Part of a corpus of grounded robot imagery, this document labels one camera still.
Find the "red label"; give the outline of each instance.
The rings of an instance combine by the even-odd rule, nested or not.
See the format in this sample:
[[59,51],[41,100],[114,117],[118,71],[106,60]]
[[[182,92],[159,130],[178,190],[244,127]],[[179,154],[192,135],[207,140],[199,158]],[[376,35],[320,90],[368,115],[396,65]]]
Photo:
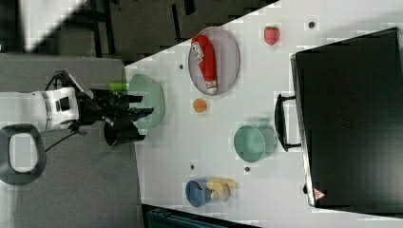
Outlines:
[[320,200],[320,199],[326,197],[326,195],[317,191],[315,188],[314,188],[314,194],[315,194],[315,200]]

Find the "red bottle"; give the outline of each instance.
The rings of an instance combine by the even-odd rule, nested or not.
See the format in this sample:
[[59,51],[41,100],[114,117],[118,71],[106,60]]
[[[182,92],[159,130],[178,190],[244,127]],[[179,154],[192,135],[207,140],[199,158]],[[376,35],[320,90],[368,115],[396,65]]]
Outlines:
[[216,57],[210,40],[205,35],[198,35],[192,39],[191,50],[204,77],[209,94],[217,92]]

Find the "small orange object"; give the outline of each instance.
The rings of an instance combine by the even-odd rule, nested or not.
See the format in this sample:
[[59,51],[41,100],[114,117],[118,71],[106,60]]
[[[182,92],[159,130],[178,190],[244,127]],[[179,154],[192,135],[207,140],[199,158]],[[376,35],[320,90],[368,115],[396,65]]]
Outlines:
[[205,104],[204,100],[196,99],[193,102],[193,108],[195,109],[196,112],[201,113],[201,112],[205,111],[205,109],[207,108],[207,105]]

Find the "table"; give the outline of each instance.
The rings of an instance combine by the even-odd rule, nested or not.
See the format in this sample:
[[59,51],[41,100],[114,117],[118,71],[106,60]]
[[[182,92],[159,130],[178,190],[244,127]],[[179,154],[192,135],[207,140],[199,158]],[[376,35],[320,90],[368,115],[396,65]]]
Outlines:
[[[240,73],[232,89],[217,97],[201,94],[192,84],[187,68],[190,41],[145,58],[125,68],[129,80],[135,73],[162,83],[165,115],[150,128],[143,142],[136,142],[142,203],[197,215],[227,219],[258,227],[326,227],[353,225],[400,227],[402,220],[319,210],[308,205],[300,149],[286,153],[280,146],[269,158],[249,164],[233,146],[236,130],[243,124],[267,117],[274,127],[274,107],[279,93],[293,95],[290,56],[361,34],[403,28],[403,2],[394,0],[332,1],[283,0],[222,26],[230,30],[240,48]],[[315,22],[309,28],[309,22]],[[266,26],[280,28],[277,44],[264,43]],[[206,113],[193,111],[192,103],[204,98]],[[295,104],[289,102],[290,143],[298,142]],[[244,167],[251,167],[245,172]],[[240,188],[226,203],[215,201],[192,207],[184,193],[190,180],[226,177]]]

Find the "plate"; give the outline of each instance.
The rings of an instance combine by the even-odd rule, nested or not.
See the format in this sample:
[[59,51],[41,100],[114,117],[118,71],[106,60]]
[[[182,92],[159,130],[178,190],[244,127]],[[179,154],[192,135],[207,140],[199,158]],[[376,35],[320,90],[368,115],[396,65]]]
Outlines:
[[[217,92],[213,96],[220,95],[231,88],[238,76],[240,69],[240,52],[237,43],[231,32],[219,27],[206,28],[198,35],[207,36],[213,44],[217,72]],[[190,49],[188,64],[190,78],[193,84],[200,92],[211,96],[211,94],[207,92],[202,72]]]

